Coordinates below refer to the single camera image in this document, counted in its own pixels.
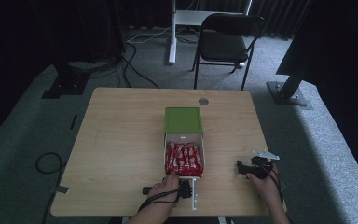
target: chair backrest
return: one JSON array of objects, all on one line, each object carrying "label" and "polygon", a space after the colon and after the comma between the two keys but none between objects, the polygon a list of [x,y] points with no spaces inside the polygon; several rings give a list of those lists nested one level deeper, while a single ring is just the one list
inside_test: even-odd
[{"label": "chair backrest", "polygon": [[214,13],[202,23],[201,32],[203,30],[214,30],[227,35],[261,37],[264,30],[264,19],[259,16]]}]

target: wooden table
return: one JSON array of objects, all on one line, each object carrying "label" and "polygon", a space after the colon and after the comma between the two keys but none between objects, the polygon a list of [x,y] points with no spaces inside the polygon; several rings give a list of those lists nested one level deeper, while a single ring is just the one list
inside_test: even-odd
[{"label": "wooden table", "polygon": [[[199,99],[209,101],[200,105]],[[197,180],[197,210],[181,199],[172,216],[266,215],[236,160],[250,163],[266,142],[247,91],[98,88],[79,130],[51,213],[54,216],[132,216],[142,188],[164,174],[166,106],[198,106],[204,130],[205,168]]]}]

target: chair seat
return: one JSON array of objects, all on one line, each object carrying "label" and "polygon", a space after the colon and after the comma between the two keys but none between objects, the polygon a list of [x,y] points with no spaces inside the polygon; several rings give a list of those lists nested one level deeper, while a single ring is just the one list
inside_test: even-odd
[{"label": "chair seat", "polygon": [[225,35],[218,32],[205,32],[200,46],[200,56],[206,61],[239,62],[248,59],[242,36]]}]

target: black chair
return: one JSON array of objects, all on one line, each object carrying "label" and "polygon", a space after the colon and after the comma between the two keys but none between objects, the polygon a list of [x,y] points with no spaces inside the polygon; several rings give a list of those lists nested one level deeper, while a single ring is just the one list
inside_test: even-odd
[{"label": "black chair", "polygon": [[[200,64],[230,65],[234,73],[240,63],[247,61],[241,90],[245,86],[249,65],[252,60],[255,41],[261,37],[264,19],[258,16],[241,14],[214,13],[208,16],[200,27],[193,68],[196,68],[194,89],[197,88]],[[246,47],[244,38],[251,37],[252,42]],[[200,58],[213,63],[200,63]]]}]

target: white desk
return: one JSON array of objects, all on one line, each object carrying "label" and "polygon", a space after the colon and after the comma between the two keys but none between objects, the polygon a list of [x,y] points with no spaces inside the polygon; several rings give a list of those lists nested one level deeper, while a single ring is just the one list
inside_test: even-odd
[{"label": "white desk", "polygon": [[[252,0],[248,0],[243,14],[248,15]],[[172,36],[170,48],[170,64],[175,64],[176,61],[176,25],[198,25],[209,15],[216,13],[215,11],[190,11],[190,10],[176,10],[176,0],[172,0]]]}]

